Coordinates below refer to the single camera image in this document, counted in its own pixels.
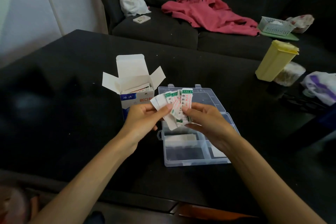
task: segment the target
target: white basket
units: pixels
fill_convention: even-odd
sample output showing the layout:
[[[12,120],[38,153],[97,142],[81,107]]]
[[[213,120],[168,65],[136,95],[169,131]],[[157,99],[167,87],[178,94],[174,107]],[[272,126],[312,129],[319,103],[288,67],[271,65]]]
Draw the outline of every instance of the white basket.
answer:
[[[272,24],[271,22],[274,22],[274,21],[281,22],[282,25]],[[259,23],[259,29],[262,32],[270,33],[270,34],[274,34],[274,35],[286,36],[290,32],[292,32],[292,30],[294,28],[295,28],[295,26],[290,24],[288,21],[282,21],[282,20],[278,20],[278,19],[274,19],[274,18],[268,18],[268,17],[264,17],[264,16],[261,17],[261,21]]]

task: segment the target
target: red clothing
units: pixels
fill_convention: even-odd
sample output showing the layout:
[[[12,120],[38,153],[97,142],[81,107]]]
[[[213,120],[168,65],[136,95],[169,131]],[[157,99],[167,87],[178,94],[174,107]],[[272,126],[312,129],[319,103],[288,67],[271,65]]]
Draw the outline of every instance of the red clothing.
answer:
[[[225,34],[258,35],[258,23],[231,11],[222,0],[168,1],[161,7],[164,13],[188,21],[194,28]]]

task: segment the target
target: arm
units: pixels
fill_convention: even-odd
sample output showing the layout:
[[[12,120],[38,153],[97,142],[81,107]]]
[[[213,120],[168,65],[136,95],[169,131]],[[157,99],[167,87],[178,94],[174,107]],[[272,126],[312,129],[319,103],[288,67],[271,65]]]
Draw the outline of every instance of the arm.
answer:
[[[183,111],[201,125],[187,126],[203,133],[230,159],[271,223],[325,223],[228,124],[216,107],[193,103],[192,109],[184,107]]]
[[[152,104],[132,106],[118,135],[30,223],[82,224],[121,163],[171,107],[156,112]]]

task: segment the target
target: green tray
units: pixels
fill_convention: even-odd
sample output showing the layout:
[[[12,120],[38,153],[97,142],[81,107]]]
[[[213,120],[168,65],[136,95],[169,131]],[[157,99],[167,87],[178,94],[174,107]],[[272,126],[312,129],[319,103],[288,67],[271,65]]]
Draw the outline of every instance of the green tray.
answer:
[[[286,39],[286,40],[291,40],[291,41],[298,41],[299,39],[293,35],[292,33],[289,33],[288,35],[286,36],[283,36],[283,35],[275,35],[275,34],[271,34],[271,33],[265,33],[265,32],[262,32],[260,30],[260,34],[264,35],[264,36],[269,36],[269,37],[274,37],[274,38],[279,38],[279,39]]]

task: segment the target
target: hand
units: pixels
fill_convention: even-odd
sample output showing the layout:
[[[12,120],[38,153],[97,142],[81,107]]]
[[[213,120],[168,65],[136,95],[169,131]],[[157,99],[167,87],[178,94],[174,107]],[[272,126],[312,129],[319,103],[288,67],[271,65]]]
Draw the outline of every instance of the hand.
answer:
[[[170,113],[173,105],[168,104],[156,111],[150,104],[132,105],[124,126],[116,136],[123,144],[123,149],[132,154],[138,142],[151,130],[157,130],[156,123]]]
[[[197,123],[186,124],[186,127],[204,134],[221,151],[225,150],[226,140],[240,137],[218,109],[212,105],[192,103],[190,109],[183,106],[182,111],[191,117],[193,122]]]

